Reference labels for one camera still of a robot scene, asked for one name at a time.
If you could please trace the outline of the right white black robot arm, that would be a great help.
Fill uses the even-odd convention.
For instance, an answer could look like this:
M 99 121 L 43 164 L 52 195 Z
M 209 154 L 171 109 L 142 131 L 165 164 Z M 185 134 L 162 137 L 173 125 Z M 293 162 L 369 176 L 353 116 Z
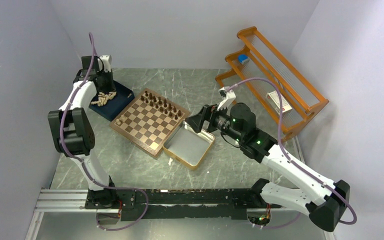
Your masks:
M 270 181 L 257 185 L 249 197 L 255 207 L 268 203 L 290 208 L 308 216 L 326 232 L 344 223 L 341 218 L 349 208 L 350 185 L 327 178 L 297 160 L 257 127 L 256 115 L 246 104 L 237 103 L 231 110 L 206 104 L 185 121 L 195 133 L 200 133 L 204 122 L 208 122 L 207 132 L 219 130 L 221 136 L 233 139 L 245 156 L 277 171 L 296 186 L 291 189 Z

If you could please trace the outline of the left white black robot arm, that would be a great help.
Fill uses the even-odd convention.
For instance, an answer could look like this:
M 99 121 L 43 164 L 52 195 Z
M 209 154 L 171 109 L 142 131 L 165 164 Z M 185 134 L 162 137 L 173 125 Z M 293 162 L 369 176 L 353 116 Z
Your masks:
M 47 115 L 57 152 L 71 159 L 88 184 L 87 201 L 93 206 L 112 208 L 119 200 L 110 175 L 94 152 L 95 134 L 87 117 L 92 99 L 100 92 L 115 89 L 113 73 L 79 70 L 65 103 Z

